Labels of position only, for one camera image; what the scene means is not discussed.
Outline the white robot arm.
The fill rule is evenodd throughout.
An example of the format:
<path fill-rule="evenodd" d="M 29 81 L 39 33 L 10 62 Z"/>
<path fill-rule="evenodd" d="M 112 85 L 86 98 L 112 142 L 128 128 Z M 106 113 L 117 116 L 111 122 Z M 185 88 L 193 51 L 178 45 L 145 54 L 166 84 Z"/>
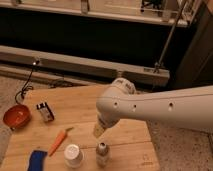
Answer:
<path fill-rule="evenodd" d="M 120 119 L 157 121 L 213 133 L 213 86 L 138 94 L 132 82 L 117 78 L 98 97 L 96 108 L 96 138 Z"/>

